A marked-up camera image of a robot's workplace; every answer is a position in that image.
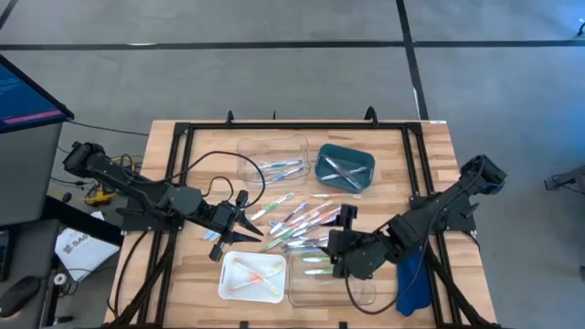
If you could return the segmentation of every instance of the white paper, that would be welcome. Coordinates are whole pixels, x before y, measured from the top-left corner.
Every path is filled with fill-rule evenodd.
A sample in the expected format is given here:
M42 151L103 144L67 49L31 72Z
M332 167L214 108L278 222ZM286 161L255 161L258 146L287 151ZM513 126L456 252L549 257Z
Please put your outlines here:
M104 220L101 211L91 214L94 218ZM75 229L65 228L57 237L55 253L66 269L84 269L93 271L120 248L110 243L90 237ZM79 282L90 274L88 271L69 271L71 278Z

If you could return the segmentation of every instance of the black bracket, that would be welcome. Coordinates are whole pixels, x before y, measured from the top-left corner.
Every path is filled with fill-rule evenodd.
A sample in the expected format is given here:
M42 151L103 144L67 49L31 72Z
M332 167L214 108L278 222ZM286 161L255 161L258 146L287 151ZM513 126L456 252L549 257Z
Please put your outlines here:
M409 207L412 210L420 209L425 201L427 201L426 196L411 196L409 199Z
M234 120L234 113L230 110L228 111L228 118L226 119L226 124L231 125L231 122Z
M175 123L175 129L173 130L173 136L180 135L184 133L187 129L189 129L190 123L189 122L177 122Z
M380 122L378 121L378 114L371 106L367 108L364 120L371 120L374 127L378 127L380 125Z
M420 122L407 122L406 127L414 133L415 136L422 136L422 126Z

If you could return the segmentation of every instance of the blue cloth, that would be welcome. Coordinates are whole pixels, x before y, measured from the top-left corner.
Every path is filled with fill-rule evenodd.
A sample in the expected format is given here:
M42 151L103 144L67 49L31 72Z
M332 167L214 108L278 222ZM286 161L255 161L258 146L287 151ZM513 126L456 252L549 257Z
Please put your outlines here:
M412 277L416 273L422 253L416 253L408 256L401 263L397 264L396 272L399 278L399 295L406 290ZM410 316L414 311L431 305L431 286L429 283L429 273L425 270L425 264L420 265L420 272L412 287L406 294L396 302L396 310L402 315Z

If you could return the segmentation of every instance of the computer mouse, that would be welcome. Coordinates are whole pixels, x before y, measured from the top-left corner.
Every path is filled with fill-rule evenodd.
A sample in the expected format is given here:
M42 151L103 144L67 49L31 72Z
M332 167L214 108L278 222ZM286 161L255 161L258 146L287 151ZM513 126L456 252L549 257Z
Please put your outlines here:
M40 279L26 276L15 283L0 297L0 318L7 318L20 311L40 288Z

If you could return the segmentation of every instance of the black clamp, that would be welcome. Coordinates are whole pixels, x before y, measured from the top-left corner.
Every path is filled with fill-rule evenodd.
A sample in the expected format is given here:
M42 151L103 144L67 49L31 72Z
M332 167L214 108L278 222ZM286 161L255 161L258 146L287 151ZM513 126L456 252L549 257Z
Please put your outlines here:
M323 224L323 226L329 227L342 227L344 230L351 230L351 225L354 219L357 217L357 207L346 204L341 205L339 215L335 217L334 221Z
M234 113L230 110L228 111L228 118L226 119L226 124L228 126L231 125L231 122L234 120Z
M364 120L371 120L374 127L378 127L380 125L378 121L378 114L376 113L376 110L374 110L374 108L371 106L367 108Z

